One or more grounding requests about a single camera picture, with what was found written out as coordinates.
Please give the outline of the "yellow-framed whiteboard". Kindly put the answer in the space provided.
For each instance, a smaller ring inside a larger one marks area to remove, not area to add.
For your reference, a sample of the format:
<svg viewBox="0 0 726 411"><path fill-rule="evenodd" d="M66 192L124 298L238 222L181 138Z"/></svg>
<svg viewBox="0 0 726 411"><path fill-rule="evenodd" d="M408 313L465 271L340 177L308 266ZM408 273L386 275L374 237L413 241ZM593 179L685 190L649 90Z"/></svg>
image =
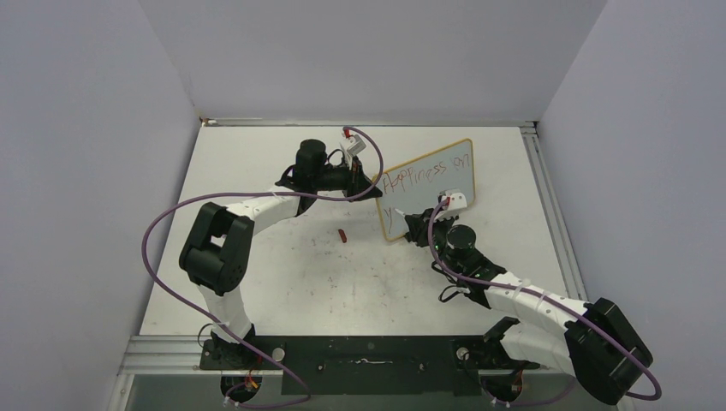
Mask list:
<svg viewBox="0 0 726 411"><path fill-rule="evenodd" d="M386 170L378 188L383 192L376 203L386 241L408 232L404 217L394 208L419 214L435 206L440 193L450 189L461 190L470 206L477 198L473 142L459 140Z"/></svg>

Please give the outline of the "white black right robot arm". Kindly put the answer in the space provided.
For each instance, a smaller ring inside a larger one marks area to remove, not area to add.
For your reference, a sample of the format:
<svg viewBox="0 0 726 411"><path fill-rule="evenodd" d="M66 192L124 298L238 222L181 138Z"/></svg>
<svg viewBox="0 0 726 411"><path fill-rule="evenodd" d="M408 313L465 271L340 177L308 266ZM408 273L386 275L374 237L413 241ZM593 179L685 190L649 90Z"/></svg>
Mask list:
<svg viewBox="0 0 726 411"><path fill-rule="evenodd" d="M608 405L625 396L661 397L652 354L617 304L574 300L530 284L486 258L475 247L473 229L453 218L435 219L431 209L404 219L406 240L429 249L432 269L457 293L504 314L485 333L492 365L516 361L558 370Z"/></svg>

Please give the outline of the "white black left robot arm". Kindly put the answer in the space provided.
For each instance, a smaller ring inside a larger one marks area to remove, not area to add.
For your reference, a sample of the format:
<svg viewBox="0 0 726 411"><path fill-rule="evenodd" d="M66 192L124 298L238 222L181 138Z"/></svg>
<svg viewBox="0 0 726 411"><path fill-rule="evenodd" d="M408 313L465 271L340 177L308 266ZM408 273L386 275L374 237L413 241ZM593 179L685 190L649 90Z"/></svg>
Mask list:
<svg viewBox="0 0 726 411"><path fill-rule="evenodd" d="M275 183L271 195L254 196L232 205L208 202L199 209L179 258L179 266L202 294L214 317L212 354L233 368L249 367L255 360L255 329L241 296L253 238L285 219L298 217L315 202L319 192L339 191L347 201L382 197L364 173L358 157L365 145L355 140L331 164L326 145L303 140L295 162Z"/></svg>

